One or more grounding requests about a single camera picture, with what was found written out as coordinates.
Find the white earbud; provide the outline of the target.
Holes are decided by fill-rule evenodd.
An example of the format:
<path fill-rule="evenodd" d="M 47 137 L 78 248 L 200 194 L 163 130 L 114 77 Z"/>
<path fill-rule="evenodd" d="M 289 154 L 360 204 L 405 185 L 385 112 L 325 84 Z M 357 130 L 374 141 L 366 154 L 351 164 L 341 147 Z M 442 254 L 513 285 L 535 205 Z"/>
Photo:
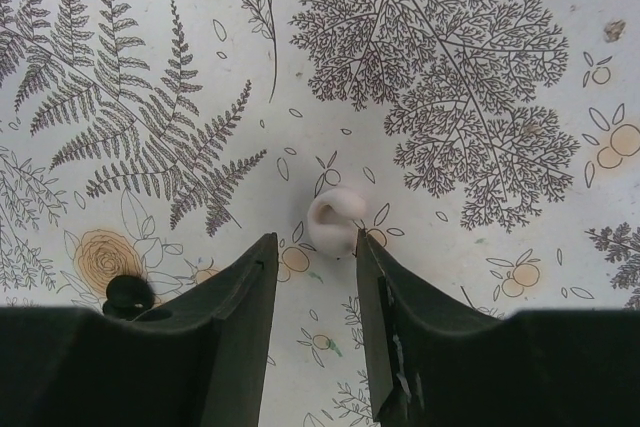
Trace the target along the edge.
<path fill-rule="evenodd" d="M 361 219 L 366 211 L 366 200 L 353 189 L 336 187 L 318 195 L 307 212 L 312 245 L 328 257 L 350 255 L 357 243 L 354 222 Z"/>

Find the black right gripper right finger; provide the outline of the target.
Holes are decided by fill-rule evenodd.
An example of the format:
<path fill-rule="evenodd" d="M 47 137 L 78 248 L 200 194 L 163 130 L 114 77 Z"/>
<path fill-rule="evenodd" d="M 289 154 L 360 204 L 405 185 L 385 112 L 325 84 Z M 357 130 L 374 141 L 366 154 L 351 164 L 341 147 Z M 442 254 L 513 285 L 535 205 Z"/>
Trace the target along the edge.
<path fill-rule="evenodd" d="M 638 424 L 636 312 L 538 309 L 497 319 L 418 277 L 365 232 L 356 277 L 378 424 Z"/>

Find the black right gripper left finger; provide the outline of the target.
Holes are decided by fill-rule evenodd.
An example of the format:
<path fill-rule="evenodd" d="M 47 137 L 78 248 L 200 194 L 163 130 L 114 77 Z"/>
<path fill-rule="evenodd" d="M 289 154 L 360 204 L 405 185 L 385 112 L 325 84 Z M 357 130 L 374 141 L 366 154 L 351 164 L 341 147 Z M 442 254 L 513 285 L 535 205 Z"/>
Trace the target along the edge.
<path fill-rule="evenodd" d="M 269 233 L 221 273 L 131 321 L 1 311 L 5 426 L 255 426 L 278 273 Z"/>

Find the black earbud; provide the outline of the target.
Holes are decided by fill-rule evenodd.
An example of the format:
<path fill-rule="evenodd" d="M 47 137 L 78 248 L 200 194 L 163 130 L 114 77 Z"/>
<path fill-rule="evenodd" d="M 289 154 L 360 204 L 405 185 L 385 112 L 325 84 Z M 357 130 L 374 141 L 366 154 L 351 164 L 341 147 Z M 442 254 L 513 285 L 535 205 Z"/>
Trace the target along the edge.
<path fill-rule="evenodd" d="M 107 317 L 131 321 L 150 310 L 154 300 L 153 291 L 144 279 L 119 275 L 107 285 L 102 312 Z"/>

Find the floral patterned table mat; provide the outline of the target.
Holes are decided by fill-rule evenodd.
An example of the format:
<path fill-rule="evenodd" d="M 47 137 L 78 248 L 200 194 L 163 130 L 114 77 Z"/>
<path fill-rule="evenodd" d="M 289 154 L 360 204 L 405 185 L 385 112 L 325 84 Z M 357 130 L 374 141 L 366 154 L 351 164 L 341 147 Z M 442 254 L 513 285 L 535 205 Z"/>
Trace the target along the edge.
<path fill-rule="evenodd" d="M 274 233 L 256 426 L 377 426 L 336 187 L 482 313 L 639 316 L 639 0 L 1 0 L 1 311 L 157 308 Z"/>

